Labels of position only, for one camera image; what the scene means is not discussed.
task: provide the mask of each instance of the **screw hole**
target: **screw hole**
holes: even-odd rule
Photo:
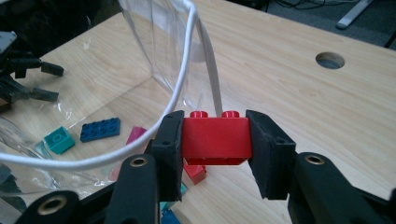
[[[53,196],[44,201],[37,209],[42,216],[54,214],[61,210],[67,203],[67,198],[63,195]]]

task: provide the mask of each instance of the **lego brick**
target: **lego brick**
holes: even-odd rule
[[[194,185],[206,178],[206,167],[204,165],[184,164],[184,170]]]
[[[180,224],[172,210],[167,209],[163,211],[163,217],[161,218],[162,224]]]
[[[86,123],[82,125],[81,135],[79,140],[81,142],[90,142],[102,138],[116,136],[120,134],[120,119],[104,119],[93,123]]]
[[[139,138],[143,133],[146,132],[146,129],[138,126],[134,126],[129,134],[128,140],[126,141],[126,145],[132,143],[134,140]]]
[[[188,165],[238,165],[252,157],[248,119],[236,111],[223,112],[221,118],[192,112],[183,120],[181,136]]]
[[[184,186],[183,183],[181,183],[180,191],[181,191],[181,195],[182,195],[182,196],[183,196],[183,195],[186,193],[186,191],[187,191],[187,188],[186,188],[186,186]],[[160,202],[160,211],[164,211],[164,210],[166,210],[166,209],[170,209],[175,203],[176,203],[176,202]]]
[[[44,137],[47,146],[56,154],[62,154],[75,144],[74,139],[64,127],[60,127],[54,132]]]

